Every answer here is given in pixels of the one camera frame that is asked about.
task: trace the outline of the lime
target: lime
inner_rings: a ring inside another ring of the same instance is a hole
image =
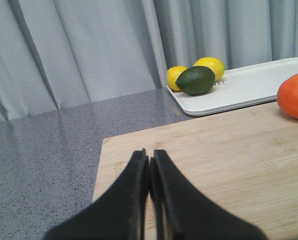
[[[206,66],[193,66],[180,74],[177,86],[188,95],[205,94],[214,86],[215,74]]]
[[[215,74],[216,81],[219,81],[223,77],[225,71],[223,62],[215,57],[210,56],[200,58],[193,66],[206,66],[211,68]]]

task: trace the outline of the plastic tray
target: plastic tray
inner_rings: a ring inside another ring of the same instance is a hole
[[[182,110],[205,116],[276,100],[279,86],[298,73],[298,57],[227,70],[210,92],[189,96],[168,90]]]

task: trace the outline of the granite countertop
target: granite countertop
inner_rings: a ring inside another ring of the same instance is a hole
[[[40,240],[91,204],[104,138],[191,118],[161,88],[0,122],[0,240]]]

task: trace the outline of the cutting board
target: cutting board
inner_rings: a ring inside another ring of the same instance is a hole
[[[142,148],[165,149],[202,193],[269,239],[298,239],[298,120],[276,102],[104,139],[94,201]],[[155,240],[150,199],[145,228]]]

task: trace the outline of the orange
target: orange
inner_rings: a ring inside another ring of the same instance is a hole
[[[281,84],[277,93],[277,103],[287,115],[298,119],[298,74]]]

